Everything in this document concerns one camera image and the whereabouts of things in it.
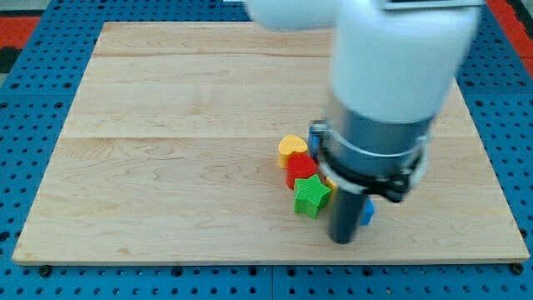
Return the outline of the blue block behind arm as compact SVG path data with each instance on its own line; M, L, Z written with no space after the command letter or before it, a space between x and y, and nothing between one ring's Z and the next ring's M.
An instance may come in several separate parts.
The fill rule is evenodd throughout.
M309 156L316 162L317 156L320 149L320 131L315 127L311 126L308 132L307 146Z

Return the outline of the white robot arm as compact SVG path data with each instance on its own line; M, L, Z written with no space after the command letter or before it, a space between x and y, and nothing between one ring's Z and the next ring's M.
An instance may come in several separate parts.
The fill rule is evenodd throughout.
M272 31L332 28L321 167L398 203L420 180L431 124L480 21L480 1L248 1Z

